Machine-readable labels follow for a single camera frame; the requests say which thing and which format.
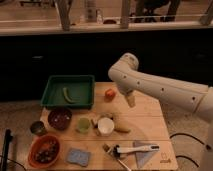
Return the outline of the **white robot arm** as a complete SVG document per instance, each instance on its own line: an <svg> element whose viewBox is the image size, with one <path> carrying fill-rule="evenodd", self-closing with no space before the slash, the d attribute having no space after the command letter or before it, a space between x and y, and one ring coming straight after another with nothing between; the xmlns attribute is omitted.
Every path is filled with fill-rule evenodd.
<svg viewBox="0 0 213 171"><path fill-rule="evenodd" d="M136 90L188 110L209 123L199 171L213 171L213 87L145 74L138 72L138 67L138 58L125 53L110 67L108 76L130 107L135 106Z"/></svg>

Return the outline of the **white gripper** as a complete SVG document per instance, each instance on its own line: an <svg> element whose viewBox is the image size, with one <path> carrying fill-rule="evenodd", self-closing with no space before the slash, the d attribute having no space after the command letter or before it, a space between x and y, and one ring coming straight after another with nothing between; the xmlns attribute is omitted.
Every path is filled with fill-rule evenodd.
<svg viewBox="0 0 213 171"><path fill-rule="evenodd" d="M126 96L125 99L127 101L128 106L134 107L135 97L131 93L135 90L135 83L128 81L118 81L117 88L122 95Z"/></svg>

